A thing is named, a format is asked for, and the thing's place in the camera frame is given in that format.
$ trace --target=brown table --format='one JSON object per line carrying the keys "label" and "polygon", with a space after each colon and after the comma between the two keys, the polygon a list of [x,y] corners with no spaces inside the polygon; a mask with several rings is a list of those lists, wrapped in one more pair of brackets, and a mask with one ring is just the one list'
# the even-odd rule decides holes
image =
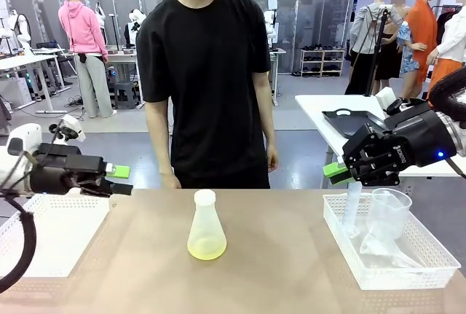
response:
{"label": "brown table", "polygon": [[218,191],[228,247],[198,261],[186,250],[193,193],[113,197],[70,278],[23,279],[0,295],[0,313],[466,313],[460,272],[445,290],[361,291],[323,220],[319,190]]}

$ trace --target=pink hoodie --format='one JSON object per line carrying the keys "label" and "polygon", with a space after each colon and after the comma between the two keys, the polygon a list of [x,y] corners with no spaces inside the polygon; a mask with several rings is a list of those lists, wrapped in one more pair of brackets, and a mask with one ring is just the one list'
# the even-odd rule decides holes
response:
{"label": "pink hoodie", "polygon": [[97,16],[82,2],[65,1],[58,11],[62,27],[70,40],[70,50],[76,53],[108,55]]}

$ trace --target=yellow liquid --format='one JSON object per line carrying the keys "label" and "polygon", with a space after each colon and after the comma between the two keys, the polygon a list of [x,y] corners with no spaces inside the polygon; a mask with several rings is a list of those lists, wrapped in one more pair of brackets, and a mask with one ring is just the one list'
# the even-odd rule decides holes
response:
{"label": "yellow liquid", "polygon": [[218,238],[200,238],[193,243],[188,244],[189,253],[202,261],[210,261],[218,258],[226,250],[225,240]]}

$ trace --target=white tray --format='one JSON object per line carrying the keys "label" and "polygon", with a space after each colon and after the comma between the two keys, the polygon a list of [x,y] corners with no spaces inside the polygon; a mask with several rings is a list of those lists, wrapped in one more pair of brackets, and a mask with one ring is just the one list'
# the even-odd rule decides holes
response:
{"label": "white tray", "polygon": [[[461,264],[412,213],[409,214],[400,241],[404,242],[427,266],[423,268],[366,267],[359,248],[355,248],[341,224],[347,194],[324,195],[323,199],[324,219],[362,290],[442,289],[461,267]],[[359,220],[367,216],[370,201],[371,194],[361,195],[358,207]]]}
{"label": "white tray", "polygon": [[[37,248],[27,278],[66,278],[70,275],[109,211],[102,197],[34,195],[24,206],[33,212]],[[19,212],[0,227],[0,277],[16,265],[23,250]]]}

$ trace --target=orange clothing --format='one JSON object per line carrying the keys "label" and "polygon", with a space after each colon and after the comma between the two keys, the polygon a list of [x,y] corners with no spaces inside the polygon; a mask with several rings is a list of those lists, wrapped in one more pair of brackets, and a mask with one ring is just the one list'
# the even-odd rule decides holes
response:
{"label": "orange clothing", "polygon": [[461,69],[462,64],[459,61],[451,59],[438,59],[437,65],[434,67],[432,72],[432,79],[430,80],[429,93],[430,90],[441,81],[445,76],[455,72],[456,70]]}
{"label": "orange clothing", "polygon": [[417,81],[423,83],[429,70],[426,65],[427,56],[437,47],[437,20],[430,5],[423,0],[417,0],[413,9],[406,16],[405,21],[409,25],[414,43],[427,45],[425,51],[414,51],[414,60],[419,63]]}

